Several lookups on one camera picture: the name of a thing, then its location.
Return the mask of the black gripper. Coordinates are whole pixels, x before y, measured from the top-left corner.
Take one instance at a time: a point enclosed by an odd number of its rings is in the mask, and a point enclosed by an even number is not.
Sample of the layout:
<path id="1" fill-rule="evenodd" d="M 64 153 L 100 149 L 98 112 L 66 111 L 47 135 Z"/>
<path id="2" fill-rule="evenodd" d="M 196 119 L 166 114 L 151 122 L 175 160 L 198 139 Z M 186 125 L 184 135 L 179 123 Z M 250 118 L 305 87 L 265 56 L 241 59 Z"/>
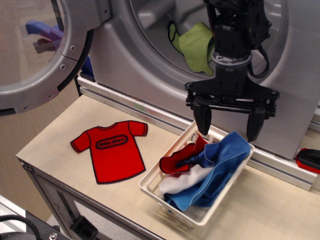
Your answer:
<path id="1" fill-rule="evenodd" d="M 280 93 L 253 82 L 248 68 L 217 67 L 215 78 L 185 84 L 186 105 L 193 110 L 199 132 L 207 135 L 212 111 L 220 110 L 248 115 L 246 136 L 253 142 L 263 127 L 265 117 L 276 115 L 276 100 Z"/>

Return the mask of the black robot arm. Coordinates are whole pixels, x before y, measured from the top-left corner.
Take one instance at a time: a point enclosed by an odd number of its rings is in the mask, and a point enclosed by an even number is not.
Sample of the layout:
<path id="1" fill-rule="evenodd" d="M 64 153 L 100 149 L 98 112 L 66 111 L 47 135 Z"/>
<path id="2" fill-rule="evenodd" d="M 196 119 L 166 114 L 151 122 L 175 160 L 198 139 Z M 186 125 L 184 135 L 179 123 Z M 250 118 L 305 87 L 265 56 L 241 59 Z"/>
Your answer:
<path id="1" fill-rule="evenodd" d="M 188 82 L 186 105 L 193 110 L 199 132 L 207 135 L 212 110 L 248 114 L 246 136 L 255 141 L 264 121 L 276 114 L 276 100 L 280 93 L 253 82 L 270 69 L 267 63 L 260 74 L 254 74 L 252 51 L 259 51 L 269 62 L 262 42 L 270 38 L 272 23 L 265 14 L 262 0 L 205 1 L 215 47 L 215 77 Z"/>

